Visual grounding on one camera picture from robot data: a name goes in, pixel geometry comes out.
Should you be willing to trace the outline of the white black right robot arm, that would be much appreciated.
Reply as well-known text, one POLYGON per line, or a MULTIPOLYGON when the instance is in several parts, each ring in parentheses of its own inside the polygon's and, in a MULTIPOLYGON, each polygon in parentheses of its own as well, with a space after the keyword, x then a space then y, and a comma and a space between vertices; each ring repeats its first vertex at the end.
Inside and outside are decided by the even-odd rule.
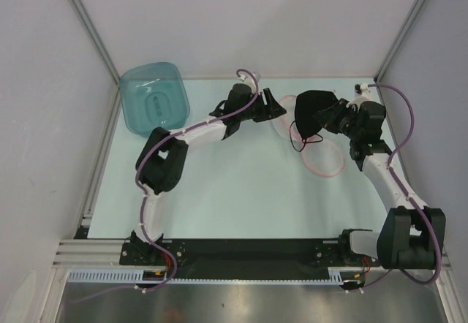
POLYGON ((350 104, 330 96, 319 100, 314 118, 327 131, 349 138, 352 160, 388 212, 379 232, 350 230, 349 240, 337 247, 339 260, 355 265, 366 255, 385 269, 440 269, 445 214, 429 208, 391 165, 391 150, 382 139, 385 107, 369 100, 350 104))

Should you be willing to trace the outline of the pink mesh laundry bag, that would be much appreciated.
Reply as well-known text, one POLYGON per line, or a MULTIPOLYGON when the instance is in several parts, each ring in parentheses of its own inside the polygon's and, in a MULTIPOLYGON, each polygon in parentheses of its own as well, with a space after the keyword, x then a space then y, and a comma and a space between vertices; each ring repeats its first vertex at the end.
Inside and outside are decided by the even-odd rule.
POLYGON ((333 141, 318 135, 304 142, 294 122, 295 103, 295 95, 285 95, 280 99, 279 104, 286 113, 273 119, 273 128, 300 154, 303 163, 311 172, 324 178, 337 176, 344 169, 344 154, 341 148, 333 141))

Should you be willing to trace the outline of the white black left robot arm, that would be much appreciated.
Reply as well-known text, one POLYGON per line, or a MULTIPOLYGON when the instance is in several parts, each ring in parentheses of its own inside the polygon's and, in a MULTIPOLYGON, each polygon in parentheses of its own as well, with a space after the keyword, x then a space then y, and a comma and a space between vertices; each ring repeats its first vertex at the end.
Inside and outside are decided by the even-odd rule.
POLYGON ((227 99, 203 121, 173 132, 155 128, 136 163, 135 182, 143 191, 143 201, 130 243, 137 257, 151 265, 161 255, 168 255, 157 242, 163 234, 156 224, 157 203, 162 195, 177 186, 190 152, 227 139, 244 121, 260 123, 285 114, 286 110, 274 99, 270 89, 260 91, 246 84, 235 84, 227 99))

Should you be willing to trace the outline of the black bra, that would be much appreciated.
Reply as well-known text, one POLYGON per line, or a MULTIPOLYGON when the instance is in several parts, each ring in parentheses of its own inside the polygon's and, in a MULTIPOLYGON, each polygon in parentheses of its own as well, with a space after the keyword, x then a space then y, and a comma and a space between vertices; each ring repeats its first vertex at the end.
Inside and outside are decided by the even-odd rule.
POLYGON ((319 134, 323 126, 316 118, 316 114, 331 109, 337 103, 338 99, 332 91, 308 90, 296 96, 294 120, 288 127, 290 143, 296 152, 301 153, 308 145, 321 143, 324 140, 319 134), (296 127, 300 137, 299 148, 293 142, 293 126, 296 127))

